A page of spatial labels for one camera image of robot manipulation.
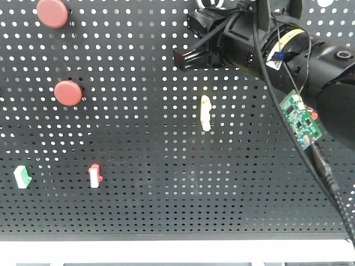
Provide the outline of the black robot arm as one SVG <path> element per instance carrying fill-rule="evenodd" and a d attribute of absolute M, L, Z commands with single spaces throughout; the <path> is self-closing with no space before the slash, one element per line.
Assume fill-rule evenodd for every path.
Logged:
<path fill-rule="evenodd" d="M 354 50 L 300 26 L 302 1 L 237 1 L 233 8 L 201 3 L 187 15 L 198 41 L 173 51 L 182 71 L 240 68 L 272 86 L 298 89 L 327 132 L 354 148 Z"/>

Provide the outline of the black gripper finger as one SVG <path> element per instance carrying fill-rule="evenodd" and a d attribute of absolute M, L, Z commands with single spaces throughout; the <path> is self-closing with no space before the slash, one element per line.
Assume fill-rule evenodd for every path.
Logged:
<path fill-rule="evenodd" d="M 173 49 L 173 56 L 174 65 L 182 71 L 222 67 L 222 61 L 219 56 L 204 48 L 197 48 L 187 52 Z"/>
<path fill-rule="evenodd" d="M 229 14 L 229 9 L 197 9 L 187 14 L 187 28 L 198 38 L 202 38 L 221 24 Z"/>

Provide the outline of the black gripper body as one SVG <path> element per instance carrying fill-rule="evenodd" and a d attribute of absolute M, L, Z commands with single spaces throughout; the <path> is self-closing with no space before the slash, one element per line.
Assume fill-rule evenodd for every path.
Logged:
<path fill-rule="evenodd" d="M 282 1 L 236 1 L 231 8 L 209 10 L 223 17 L 226 25 L 209 42 L 210 68 L 240 68 L 262 72 L 258 54 L 270 42 L 276 27 L 271 14 L 283 11 Z"/>

